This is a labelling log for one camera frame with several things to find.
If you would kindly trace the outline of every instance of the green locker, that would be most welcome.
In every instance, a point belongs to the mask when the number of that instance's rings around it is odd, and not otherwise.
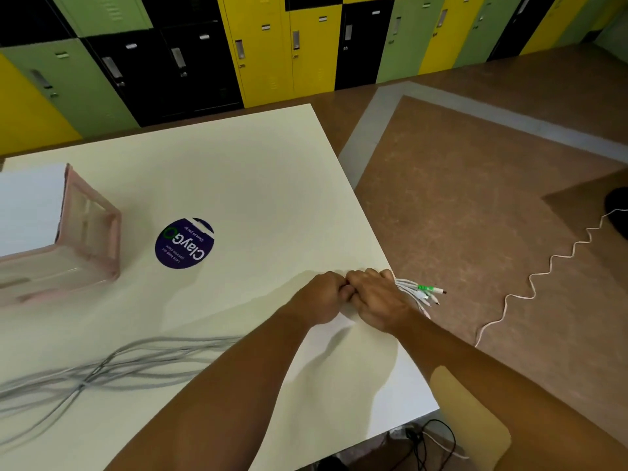
[[[444,0],[395,0],[377,82],[416,76]]]
[[[567,46],[568,44],[577,44],[589,32],[597,17],[602,14],[602,10],[610,0],[588,0],[585,6],[576,15],[576,18],[570,23],[565,31],[553,47]]]
[[[454,68],[486,62],[521,0],[484,0]]]
[[[83,137],[138,127],[79,39],[0,49]]]
[[[142,0],[53,0],[79,38],[153,27]]]

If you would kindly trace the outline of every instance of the sticker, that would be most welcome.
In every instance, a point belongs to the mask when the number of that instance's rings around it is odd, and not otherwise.
[[[200,218],[181,218],[163,229],[155,256],[168,268],[185,269],[203,261],[214,247],[214,230]]]

